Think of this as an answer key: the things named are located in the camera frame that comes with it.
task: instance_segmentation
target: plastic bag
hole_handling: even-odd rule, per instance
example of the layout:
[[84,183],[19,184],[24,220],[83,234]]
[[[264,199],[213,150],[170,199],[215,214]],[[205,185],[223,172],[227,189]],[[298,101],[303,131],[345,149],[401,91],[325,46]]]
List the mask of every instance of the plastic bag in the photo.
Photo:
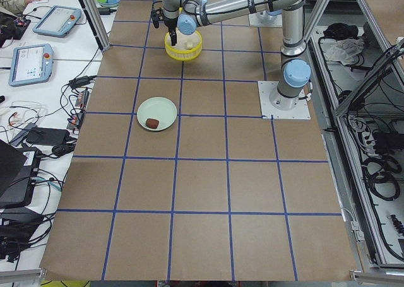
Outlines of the plastic bag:
[[345,39],[332,45],[325,53],[327,61],[341,62],[343,65],[355,64],[364,49],[362,40]]

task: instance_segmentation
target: white plate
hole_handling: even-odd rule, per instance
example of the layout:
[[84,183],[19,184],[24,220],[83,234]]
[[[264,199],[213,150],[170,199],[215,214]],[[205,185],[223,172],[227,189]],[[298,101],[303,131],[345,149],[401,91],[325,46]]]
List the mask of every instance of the white plate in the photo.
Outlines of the white plate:
[[[138,122],[149,131],[162,131],[169,128],[177,118],[177,107],[171,100],[163,97],[154,97],[144,101],[138,109]],[[146,126],[147,119],[159,121],[156,129]]]

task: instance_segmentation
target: tiled table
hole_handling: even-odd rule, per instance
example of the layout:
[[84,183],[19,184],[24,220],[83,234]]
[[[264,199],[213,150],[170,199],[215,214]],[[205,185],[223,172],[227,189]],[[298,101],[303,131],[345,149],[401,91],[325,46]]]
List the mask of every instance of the tiled table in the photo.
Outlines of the tiled table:
[[[42,266],[48,279],[347,280],[356,269],[321,132],[263,120],[257,80],[279,79],[282,30],[242,17],[169,58],[152,0],[122,0]],[[161,132],[141,102],[171,99]]]

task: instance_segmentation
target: brown object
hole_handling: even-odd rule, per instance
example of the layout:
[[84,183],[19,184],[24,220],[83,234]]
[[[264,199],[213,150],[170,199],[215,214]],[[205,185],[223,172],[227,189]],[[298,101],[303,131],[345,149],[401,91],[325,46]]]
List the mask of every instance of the brown object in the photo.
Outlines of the brown object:
[[149,128],[152,128],[152,129],[156,129],[158,127],[159,123],[160,122],[158,120],[156,120],[156,119],[149,118],[149,119],[146,120],[146,126],[149,127]]

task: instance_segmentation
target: sleeve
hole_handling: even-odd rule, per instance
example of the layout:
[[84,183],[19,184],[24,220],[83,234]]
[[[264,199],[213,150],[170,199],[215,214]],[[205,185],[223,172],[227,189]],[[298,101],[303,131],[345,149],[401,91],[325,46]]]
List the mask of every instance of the sleeve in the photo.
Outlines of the sleeve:
[[26,8],[25,0],[0,0],[0,6],[17,15]]

